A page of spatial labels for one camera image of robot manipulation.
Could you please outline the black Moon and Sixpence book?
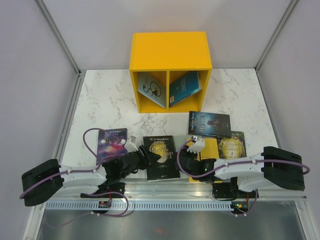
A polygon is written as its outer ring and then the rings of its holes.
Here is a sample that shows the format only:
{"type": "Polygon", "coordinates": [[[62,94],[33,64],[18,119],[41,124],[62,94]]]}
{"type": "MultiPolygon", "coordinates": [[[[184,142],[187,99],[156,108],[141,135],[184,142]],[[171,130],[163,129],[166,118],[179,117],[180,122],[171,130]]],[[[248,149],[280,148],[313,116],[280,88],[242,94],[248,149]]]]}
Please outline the black Moon and Sixpence book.
{"type": "Polygon", "coordinates": [[[175,167],[176,145],[172,135],[144,136],[143,145],[146,150],[160,156],[160,159],[146,170],[148,182],[180,178],[180,172],[175,167]]]}

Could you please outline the dark Wuthering Heights book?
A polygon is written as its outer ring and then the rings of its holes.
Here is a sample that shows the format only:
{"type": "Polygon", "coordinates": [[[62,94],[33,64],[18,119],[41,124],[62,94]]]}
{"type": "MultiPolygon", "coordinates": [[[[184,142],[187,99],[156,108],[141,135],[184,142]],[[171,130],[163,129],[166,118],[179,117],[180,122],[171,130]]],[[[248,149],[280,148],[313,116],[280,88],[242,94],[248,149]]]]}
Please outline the dark Wuthering Heights book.
{"type": "Polygon", "coordinates": [[[230,116],[228,114],[190,111],[188,134],[230,138],[232,135],[230,116]]]}

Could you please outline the light blue cat book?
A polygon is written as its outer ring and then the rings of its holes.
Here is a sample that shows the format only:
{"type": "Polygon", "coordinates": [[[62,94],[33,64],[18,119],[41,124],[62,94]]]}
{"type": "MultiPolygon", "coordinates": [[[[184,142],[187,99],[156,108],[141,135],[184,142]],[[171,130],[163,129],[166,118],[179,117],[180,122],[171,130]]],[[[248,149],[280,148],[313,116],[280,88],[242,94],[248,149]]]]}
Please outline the light blue cat book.
{"type": "Polygon", "coordinates": [[[166,87],[148,72],[139,73],[138,92],[160,107],[166,108],[166,87]]]}

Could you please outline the blue 20000 Leagues book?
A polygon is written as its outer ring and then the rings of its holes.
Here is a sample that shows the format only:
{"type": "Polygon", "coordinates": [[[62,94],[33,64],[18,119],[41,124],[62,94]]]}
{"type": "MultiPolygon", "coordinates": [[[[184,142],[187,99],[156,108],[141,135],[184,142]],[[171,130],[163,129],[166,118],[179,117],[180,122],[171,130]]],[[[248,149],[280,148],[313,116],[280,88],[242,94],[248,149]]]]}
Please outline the blue 20000 Leagues book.
{"type": "Polygon", "coordinates": [[[202,90],[198,71],[189,71],[169,85],[169,107],[202,90]]]}

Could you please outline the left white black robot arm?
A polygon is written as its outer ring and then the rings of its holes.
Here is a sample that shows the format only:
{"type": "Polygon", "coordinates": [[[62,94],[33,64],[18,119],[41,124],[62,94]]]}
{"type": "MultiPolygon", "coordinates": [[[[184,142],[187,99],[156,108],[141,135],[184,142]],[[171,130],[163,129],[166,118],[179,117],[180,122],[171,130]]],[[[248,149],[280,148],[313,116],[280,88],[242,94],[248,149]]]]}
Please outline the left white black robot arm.
{"type": "Polygon", "coordinates": [[[49,159],[22,174],[20,199],[25,206],[33,207],[51,198],[112,197],[121,190],[119,185],[124,178],[148,169],[155,160],[143,145],[118,157],[105,158],[94,167],[71,167],[49,159]]]}

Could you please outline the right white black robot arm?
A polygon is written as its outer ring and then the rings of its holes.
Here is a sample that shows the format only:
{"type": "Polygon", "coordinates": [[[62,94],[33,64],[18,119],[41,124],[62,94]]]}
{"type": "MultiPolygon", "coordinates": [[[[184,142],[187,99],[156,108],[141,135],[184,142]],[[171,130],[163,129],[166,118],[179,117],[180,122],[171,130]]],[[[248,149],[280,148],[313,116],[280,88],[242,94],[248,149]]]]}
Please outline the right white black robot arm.
{"type": "Polygon", "coordinates": [[[273,185],[292,191],[305,189],[304,176],[310,168],[298,154],[266,146],[261,153],[248,157],[199,161],[203,149],[196,144],[182,146],[176,154],[176,168],[200,182],[231,181],[228,191],[234,197],[273,185]]]}

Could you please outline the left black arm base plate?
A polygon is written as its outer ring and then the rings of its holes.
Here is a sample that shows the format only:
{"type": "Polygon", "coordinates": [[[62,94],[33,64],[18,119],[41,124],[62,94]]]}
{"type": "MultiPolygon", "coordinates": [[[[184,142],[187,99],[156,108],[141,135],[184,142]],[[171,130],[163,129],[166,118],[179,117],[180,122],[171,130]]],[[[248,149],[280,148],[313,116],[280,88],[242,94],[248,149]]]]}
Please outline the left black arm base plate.
{"type": "Polygon", "coordinates": [[[107,198],[109,200],[112,199],[121,199],[123,198],[118,193],[124,194],[125,193],[125,186],[124,182],[118,182],[115,184],[107,185],[102,184],[98,187],[98,190],[94,193],[85,194],[81,193],[80,198],[87,199],[87,198],[107,198]]]}

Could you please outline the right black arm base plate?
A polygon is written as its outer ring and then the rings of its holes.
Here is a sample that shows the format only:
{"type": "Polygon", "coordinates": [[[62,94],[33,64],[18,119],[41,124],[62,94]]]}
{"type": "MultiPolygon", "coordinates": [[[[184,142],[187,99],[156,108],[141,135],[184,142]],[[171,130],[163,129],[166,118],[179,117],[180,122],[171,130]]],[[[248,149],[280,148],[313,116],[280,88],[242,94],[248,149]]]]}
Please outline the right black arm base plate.
{"type": "Polygon", "coordinates": [[[233,187],[230,183],[213,183],[212,196],[220,201],[234,201],[236,199],[254,199],[256,191],[245,192],[239,190],[237,186],[233,187]]]}

